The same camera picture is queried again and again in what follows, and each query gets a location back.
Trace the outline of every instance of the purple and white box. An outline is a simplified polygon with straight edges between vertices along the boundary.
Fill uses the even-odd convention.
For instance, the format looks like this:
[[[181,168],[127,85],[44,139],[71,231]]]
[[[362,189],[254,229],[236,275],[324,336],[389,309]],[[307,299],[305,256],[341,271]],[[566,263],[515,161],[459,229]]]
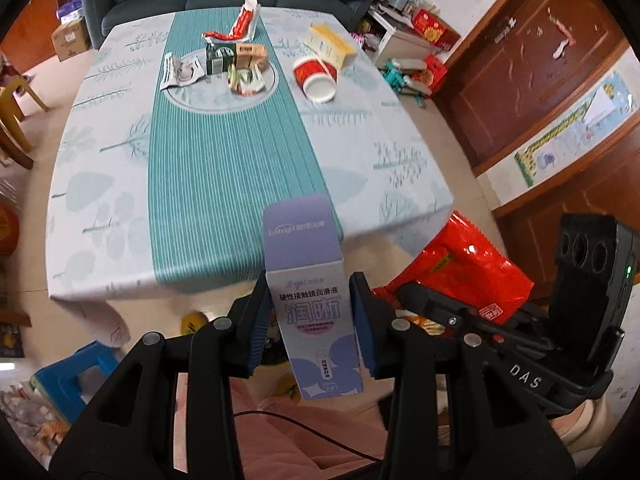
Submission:
[[[349,283],[331,199],[313,194],[264,210],[267,282],[306,400],[362,392]]]

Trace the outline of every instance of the paper cup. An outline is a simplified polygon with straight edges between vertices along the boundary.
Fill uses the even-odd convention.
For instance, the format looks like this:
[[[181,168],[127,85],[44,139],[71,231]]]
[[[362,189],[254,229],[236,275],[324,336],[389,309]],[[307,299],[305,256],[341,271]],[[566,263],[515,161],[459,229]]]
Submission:
[[[304,56],[293,63],[293,73],[311,102],[325,103],[334,98],[338,71],[332,64],[318,56]]]

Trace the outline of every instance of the metal screw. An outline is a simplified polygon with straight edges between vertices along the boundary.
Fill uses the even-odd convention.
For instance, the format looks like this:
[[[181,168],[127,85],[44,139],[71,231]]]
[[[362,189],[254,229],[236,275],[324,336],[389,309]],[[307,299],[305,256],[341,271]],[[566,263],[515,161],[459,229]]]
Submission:
[[[153,346],[160,341],[160,334],[158,332],[147,332],[142,336],[142,342],[147,346]]]
[[[213,320],[213,327],[216,330],[228,330],[233,325],[233,321],[231,321],[228,317],[218,317]]]
[[[411,323],[409,323],[404,317],[398,317],[391,322],[391,326],[394,330],[404,332],[405,330],[409,330]]]
[[[462,341],[464,341],[466,345],[471,346],[471,348],[476,348],[482,344],[482,338],[478,334],[474,334],[472,332],[465,334]]]

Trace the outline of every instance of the red bag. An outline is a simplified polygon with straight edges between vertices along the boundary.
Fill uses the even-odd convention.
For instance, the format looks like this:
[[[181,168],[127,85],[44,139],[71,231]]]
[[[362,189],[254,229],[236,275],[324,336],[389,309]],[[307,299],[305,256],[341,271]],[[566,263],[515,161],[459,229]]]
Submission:
[[[505,323],[527,301],[533,287],[458,211],[398,277],[372,292],[401,309],[395,294],[410,282],[474,306],[482,317],[497,324]]]

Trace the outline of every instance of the wooden door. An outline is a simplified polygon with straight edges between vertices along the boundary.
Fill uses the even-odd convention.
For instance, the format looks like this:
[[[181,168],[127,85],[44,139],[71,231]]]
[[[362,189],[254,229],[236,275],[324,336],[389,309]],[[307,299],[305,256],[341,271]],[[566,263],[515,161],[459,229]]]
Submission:
[[[56,55],[51,34],[60,25],[56,10],[69,0],[30,0],[0,44],[11,63],[24,72]]]
[[[551,294],[563,213],[612,214],[640,231],[639,123],[640,112],[636,112],[612,134],[601,152],[587,154],[585,160],[574,163],[580,167],[567,168],[565,171],[576,174],[562,184],[505,215],[501,215],[499,209],[496,211],[509,258],[535,282],[532,299]]]
[[[576,40],[559,59],[566,37],[553,19]],[[435,102],[475,167],[562,104],[621,40],[600,0],[508,0],[451,67]]]

